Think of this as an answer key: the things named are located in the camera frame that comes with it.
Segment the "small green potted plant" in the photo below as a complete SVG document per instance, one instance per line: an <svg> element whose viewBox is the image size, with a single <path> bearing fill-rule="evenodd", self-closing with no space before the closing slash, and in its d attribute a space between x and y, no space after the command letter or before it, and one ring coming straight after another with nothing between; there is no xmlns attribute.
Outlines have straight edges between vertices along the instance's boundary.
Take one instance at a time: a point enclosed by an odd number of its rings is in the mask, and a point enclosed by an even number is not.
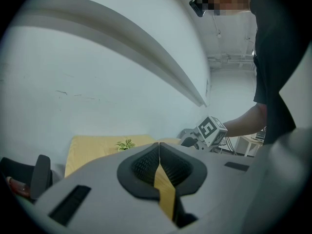
<svg viewBox="0 0 312 234"><path fill-rule="evenodd" d="M117 150L119 152L123 152L123 151L136 147L136 144L133 143L131 139L126 139L124 142L122 141L117 142L116 146L118 147Z"/></svg>

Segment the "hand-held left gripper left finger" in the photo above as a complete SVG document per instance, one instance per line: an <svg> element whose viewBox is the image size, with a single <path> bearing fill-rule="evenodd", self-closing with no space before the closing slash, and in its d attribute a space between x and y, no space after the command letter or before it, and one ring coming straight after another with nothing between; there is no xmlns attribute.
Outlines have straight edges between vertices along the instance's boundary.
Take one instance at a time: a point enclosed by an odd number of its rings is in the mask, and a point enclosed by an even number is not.
<svg viewBox="0 0 312 234"><path fill-rule="evenodd" d="M35 204L70 234L170 234L177 226L154 187L159 144L97 158L50 187Z"/></svg>

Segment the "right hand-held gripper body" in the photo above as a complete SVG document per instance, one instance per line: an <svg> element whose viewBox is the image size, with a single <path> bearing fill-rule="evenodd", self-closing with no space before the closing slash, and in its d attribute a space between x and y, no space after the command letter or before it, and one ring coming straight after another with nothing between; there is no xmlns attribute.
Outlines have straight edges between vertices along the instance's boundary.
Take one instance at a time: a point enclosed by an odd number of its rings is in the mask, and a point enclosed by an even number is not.
<svg viewBox="0 0 312 234"><path fill-rule="evenodd" d="M179 145L211 152L213 148L220 145L227 131L218 118L206 116L196 124L195 128L182 131Z"/></svg>

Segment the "person's black shirt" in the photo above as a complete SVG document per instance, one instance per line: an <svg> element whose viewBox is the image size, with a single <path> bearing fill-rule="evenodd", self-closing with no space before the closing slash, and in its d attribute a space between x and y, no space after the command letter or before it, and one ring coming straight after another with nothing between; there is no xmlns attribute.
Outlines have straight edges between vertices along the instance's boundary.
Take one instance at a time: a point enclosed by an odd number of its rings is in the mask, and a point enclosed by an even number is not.
<svg viewBox="0 0 312 234"><path fill-rule="evenodd" d="M264 144L273 144L295 128L279 92L296 68L295 34L286 8L279 0L250 0L255 15L256 91L254 102L266 106Z"/></svg>

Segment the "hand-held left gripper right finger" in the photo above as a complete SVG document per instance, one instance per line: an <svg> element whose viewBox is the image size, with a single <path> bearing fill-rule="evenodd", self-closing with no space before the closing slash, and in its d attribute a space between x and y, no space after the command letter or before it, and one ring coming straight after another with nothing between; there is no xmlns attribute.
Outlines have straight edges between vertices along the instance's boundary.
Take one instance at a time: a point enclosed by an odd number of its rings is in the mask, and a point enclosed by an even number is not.
<svg viewBox="0 0 312 234"><path fill-rule="evenodd" d="M160 165L175 188L173 221L161 234L243 234L244 198L255 159L160 143Z"/></svg>

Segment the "person's right forearm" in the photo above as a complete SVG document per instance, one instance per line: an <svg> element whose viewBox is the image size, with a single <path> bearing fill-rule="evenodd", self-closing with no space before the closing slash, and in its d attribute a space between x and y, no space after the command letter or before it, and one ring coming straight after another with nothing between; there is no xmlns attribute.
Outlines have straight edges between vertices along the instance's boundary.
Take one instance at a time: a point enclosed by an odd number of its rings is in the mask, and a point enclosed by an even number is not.
<svg viewBox="0 0 312 234"><path fill-rule="evenodd" d="M267 125L267 106L257 103L242 116L227 121L223 125L228 130L226 137L239 137L255 134Z"/></svg>

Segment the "square wooden table black base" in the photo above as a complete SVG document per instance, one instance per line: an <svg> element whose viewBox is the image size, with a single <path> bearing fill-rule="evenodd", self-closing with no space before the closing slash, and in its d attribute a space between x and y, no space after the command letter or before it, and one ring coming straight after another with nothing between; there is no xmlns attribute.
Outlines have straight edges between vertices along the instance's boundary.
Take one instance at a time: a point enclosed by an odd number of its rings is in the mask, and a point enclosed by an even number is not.
<svg viewBox="0 0 312 234"><path fill-rule="evenodd" d="M74 136L66 161L65 176L96 158L117 153L117 143L128 139L131 139L137 147L156 142L150 135ZM170 220L173 220L176 191L160 165L156 171L154 187L160 192L160 208Z"/></svg>

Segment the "white-legged light wooden desk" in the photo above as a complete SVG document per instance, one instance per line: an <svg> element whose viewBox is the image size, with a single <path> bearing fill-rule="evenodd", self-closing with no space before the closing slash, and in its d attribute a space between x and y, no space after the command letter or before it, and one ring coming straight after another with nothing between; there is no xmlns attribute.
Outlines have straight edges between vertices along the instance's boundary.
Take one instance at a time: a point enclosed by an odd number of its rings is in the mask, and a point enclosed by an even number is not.
<svg viewBox="0 0 312 234"><path fill-rule="evenodd" d="M239 136L234 150L243 156L255 156L263 145L265 132L260 131L252 135Z"/></svg>

